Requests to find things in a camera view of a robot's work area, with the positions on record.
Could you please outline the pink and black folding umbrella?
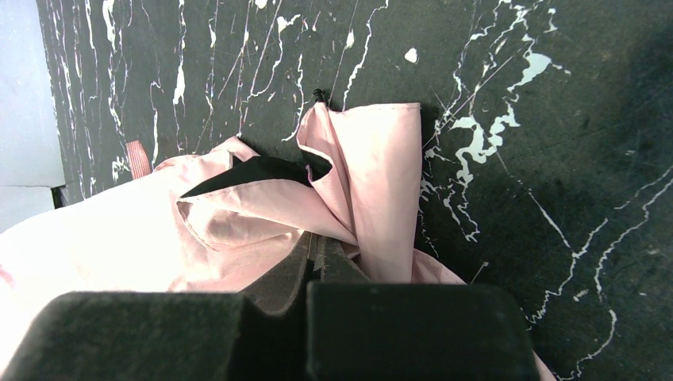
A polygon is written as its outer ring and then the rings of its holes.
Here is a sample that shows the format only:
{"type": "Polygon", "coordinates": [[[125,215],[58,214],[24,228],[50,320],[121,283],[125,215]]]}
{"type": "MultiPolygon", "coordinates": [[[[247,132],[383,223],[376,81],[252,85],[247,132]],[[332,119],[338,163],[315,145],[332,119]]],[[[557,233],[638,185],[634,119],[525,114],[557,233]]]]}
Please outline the pink and black folding umbrella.
{"type": "Polygon", "coordinates": [[[470,285],[414,246],[421,188],[418,103],[332,110],[300,122],[302,162],[237,137],[31,217],[1,235],[1,377],[36,316],[71,292],[238,293],[304,233],[334,239],[374,283],[470,285]]]}

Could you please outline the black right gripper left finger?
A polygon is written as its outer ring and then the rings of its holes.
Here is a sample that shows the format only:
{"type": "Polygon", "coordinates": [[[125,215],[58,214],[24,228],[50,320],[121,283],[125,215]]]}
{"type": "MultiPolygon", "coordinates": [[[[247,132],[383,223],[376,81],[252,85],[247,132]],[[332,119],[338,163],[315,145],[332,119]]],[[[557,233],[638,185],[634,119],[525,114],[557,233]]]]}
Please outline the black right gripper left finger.
{"type": "Polygon", "coordinates": [[[36,316],[5,380],[301,380],[315,246],[238,293],[71,292],[36,316]]]}

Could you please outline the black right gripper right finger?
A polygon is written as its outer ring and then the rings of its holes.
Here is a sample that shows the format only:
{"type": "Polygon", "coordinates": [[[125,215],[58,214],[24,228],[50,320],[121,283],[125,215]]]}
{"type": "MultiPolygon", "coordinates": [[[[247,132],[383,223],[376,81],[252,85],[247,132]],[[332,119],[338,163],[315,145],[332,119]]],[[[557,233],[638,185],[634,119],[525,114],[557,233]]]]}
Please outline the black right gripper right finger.
{"type": "Polygon", "coordinates": [[[328,237],[313,237],[308,257],[308,379],[540,379],[522,313],[504,290],[374,283],[328,237]]]}

